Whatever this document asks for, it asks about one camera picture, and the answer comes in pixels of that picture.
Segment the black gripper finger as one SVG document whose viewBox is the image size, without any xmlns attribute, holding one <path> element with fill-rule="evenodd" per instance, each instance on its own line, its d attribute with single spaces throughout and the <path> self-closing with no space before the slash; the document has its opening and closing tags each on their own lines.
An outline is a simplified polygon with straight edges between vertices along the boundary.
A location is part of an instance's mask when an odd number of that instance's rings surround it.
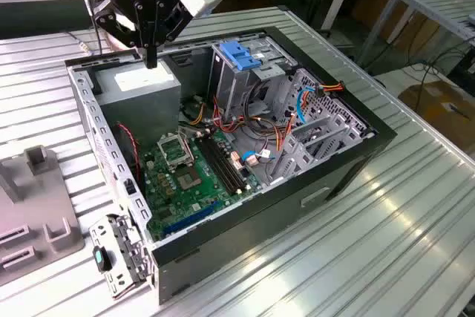
<svg viewBox="0 0 475 317">
<path fill-rule="evenodd" d="M 147 24 L 140 27 L 139 22 L 131 30 L 119 23 L 111 0 L 103 0 L 94 8 L 94 24 L 128 48 L 136 48 L 145 66 L 152 68 L 152 44 Z"/>
<path fill-rule="evenodd" d="M 180 1 L 171 7 L 157 1 L 150 44 L 150 68 L 157 66 L 157 49 L 174 41 L 192 19 L 193 16 Z"/>
</svg>

